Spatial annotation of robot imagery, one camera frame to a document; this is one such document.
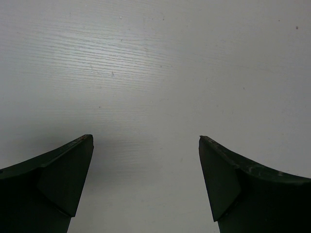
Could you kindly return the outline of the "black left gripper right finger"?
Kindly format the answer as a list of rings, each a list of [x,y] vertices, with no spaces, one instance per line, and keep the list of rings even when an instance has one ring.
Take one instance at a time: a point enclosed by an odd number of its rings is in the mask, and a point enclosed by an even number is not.
[[[261,165],[207,136],[200,137],[199,157],[220,232],[310,232],[309,178]]]

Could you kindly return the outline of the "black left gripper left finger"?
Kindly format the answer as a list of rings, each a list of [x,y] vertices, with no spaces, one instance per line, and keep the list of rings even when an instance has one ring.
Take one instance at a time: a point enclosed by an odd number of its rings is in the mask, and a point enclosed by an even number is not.
[[[2,233],[66,233],[75,217],[94,150],[83,135],[0,171]]]

